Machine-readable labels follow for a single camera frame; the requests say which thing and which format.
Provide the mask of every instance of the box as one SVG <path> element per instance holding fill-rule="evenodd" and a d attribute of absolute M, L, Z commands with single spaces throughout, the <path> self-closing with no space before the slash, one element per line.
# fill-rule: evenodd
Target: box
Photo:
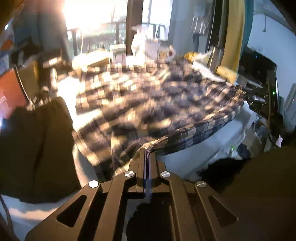
<path fill-rule="evenodd" d="M 100 67 L 110 63 L 110 52 L 107 50 L 96 50 L 90 53 L 83 53 L 75 56 L 72 61 L 72 68 L 80 77 L 82 67 Z"/>
<path fill-rule="evenodd" d="M 111 60 L 113 64 L 126 64 L 126 45 L 110 45 Z"/>

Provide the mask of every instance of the silver screw head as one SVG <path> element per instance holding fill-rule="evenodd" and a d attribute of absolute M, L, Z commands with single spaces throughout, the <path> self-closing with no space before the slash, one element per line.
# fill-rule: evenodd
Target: silver screw head
<path fill-rule="evenodd" d="M 169 177 L 169 176 L 170 176 L 170 173 L 167 172 L 167 171 L 165 171 L 165 172 L 162 172 L 162 173 L 161 173 L 161 176 L 162 176 L 162 177 Z"/>
<path fill-rule="evenodd" d="M 98 185 L 99 185 L 99 182 L 96 181 L 96 180 L 92 180 L 92 181 L 89 182 L 89 186 L 91 188 L 96 188 Z"/>
<path fill-rule="evenodd" d="M 205 188 L 207 186 L 206 182 L 204 181 L 198 181 L 196 183 L 196 185 L 199 187 L 199 188 Z"/>
<path fill-rule="evenodd" d="M 124 173 L 124 175 L 125 175 L 126 177 L 132 177 L 132 176 L 134 175 L 134 172 L 133 172 L 133 171 L 126 171 L 126 172 Z"/>

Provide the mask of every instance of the black cloth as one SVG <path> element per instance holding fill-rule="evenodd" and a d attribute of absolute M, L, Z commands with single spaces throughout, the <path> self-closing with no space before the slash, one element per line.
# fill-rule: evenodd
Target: black cloth
<path fill-rule="evenodd" d="M 221 194 L 225 188 L 233 182 L 234 176 L 240 172 L 247 162 L 248 159 L 220 159 L 210 164 L 208 168 L 199 175 L 211 188 Z"/>
<path fill-rule="evenodd" d="M 72 120 L 58 97 L 33 111 L 17 108 L 0 133 L 0 193 L 56 202 L 81 188 L 72 149 Z"/>
<path fill-rule="evenodd" d="M 250 159 L 251 158 L 251 152 L 247 149 L 247 146 L 245 144 L 241 143 L 238 146 L 237 153 L 243 159 Z"/>
<path fill-rule="evenodd" d="M 193 34 L 192 35 L 192 40 L 193 40 L 193 51 L 198 53 L 198 47 L 200 44 L 200 35 L 199 34 Z"/>

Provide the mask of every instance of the mug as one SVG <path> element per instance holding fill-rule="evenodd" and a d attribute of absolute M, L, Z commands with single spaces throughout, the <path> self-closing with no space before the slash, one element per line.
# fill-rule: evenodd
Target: mug
<path fill-rule="evenodd" d="M 176 56 L 176 50 L 174 50 L 173 46 L 169 47 L 160 46 L 158 48 L 157 59 L 158 60 L 173 60 Z"/>

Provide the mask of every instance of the checkered fabric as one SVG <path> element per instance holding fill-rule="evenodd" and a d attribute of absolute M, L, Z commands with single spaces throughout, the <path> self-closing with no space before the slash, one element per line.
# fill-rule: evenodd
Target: checkered fabric
<path fill-rule="evenodd" d="M 205 79 L 187 62 L 82 69 L 78 113 L 101 114 L 73 133 L 101 182 L 147 153 L 169 154 L 202 142 L 240 112 L 244 92 Z"/>

